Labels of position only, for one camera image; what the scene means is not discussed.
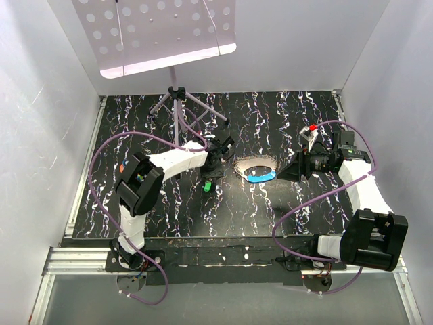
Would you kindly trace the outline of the key with green tag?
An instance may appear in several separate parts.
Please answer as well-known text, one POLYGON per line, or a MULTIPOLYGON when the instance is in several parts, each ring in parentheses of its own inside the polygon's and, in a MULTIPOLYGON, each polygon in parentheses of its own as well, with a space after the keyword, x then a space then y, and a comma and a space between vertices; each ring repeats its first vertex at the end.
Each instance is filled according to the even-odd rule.
POLYGON ((205 181, 203 186, 203 191, 209 192, 212 189, 212 182, 211 181, 205 181))

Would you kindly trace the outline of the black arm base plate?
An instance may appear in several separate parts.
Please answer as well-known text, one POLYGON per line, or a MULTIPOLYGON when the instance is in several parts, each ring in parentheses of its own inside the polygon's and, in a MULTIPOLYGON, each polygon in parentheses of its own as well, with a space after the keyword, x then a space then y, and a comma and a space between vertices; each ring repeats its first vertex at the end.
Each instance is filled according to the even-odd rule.
POLYGON ((301 256, 278 247, 270 236, 255 237, 184 237, 146 238, 144 252, 151 263, 129 269, 119 260, 119 253, 108 251, 105 270, 122 275, 141 276, 151 285, 280 283, 301 286, 303 273, 344 270, 341 263, 332 266, 314 264, 305 259, 311 236, 288 236, 281 243, 301 256))

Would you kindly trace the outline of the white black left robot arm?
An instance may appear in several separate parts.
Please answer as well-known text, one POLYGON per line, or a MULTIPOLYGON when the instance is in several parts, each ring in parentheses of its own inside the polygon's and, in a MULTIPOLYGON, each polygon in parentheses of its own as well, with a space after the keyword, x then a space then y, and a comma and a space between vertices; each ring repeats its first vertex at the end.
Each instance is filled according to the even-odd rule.
POLYGON ((195 168, 206 182, 221 178, 222 164, 234 155, 234 149, 231 136, 223 140, 208 136, 203 141, 193 139, 180 148, 159 154, 135 153, 119 168, 114 189, 120 200, 121 231, 110 249, 121 267, 135 271, 145 263, 140 251, 145 247, 145 219, 156 204, 164 182, 195 168))

